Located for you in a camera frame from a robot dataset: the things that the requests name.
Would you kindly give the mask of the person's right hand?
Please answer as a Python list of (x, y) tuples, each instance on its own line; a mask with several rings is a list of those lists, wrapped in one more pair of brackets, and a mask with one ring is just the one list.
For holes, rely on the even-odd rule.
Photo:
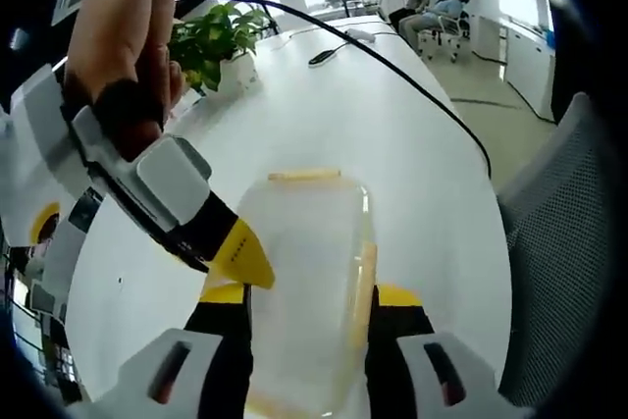
[(93, 104), (109, 84), (142, 81), (171, 110), (182, 94), (181, 68), (170, 60), (175, 0), (82, 0), (66, 66), (66, 88)]

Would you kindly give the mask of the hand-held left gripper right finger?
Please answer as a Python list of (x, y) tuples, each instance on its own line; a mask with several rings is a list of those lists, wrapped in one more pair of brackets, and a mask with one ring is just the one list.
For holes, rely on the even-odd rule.
[(491, 365), (456, 336), (436, 332), (418, 295), (374, 287), (365, 358), (373, 418), (530, 418), (497, 391)]

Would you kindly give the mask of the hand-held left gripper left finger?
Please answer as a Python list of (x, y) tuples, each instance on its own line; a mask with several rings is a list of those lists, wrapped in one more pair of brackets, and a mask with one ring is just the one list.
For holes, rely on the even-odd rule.
[(253, 370), (250, 287), (228, 284), (119, 369), (114, 387), (69, 418), (242, 418)]

